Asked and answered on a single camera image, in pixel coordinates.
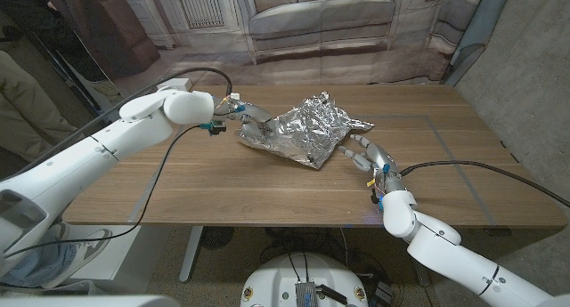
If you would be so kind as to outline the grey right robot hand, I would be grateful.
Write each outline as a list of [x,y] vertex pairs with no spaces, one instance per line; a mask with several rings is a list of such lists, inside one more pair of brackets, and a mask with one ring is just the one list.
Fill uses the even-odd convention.
[[350,158],[359,170],[372,171],[371,184],[377,196],[406,190],[397,163],[383,148],[359,134],[351,134],[350,138],[364,147],[364,152],[356,153],[342,145],[338,146],[338,150]]

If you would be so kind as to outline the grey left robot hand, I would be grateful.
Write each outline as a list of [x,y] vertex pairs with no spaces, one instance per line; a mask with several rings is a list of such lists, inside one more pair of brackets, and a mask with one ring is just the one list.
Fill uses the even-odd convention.
[[227,98],[214,109],[214,121],[223,123],[226,120],[236,120],[242,123],[241,135],[260,141],[267,138],[267,134],[274,128],[273,117],[265,109],[241,100]]

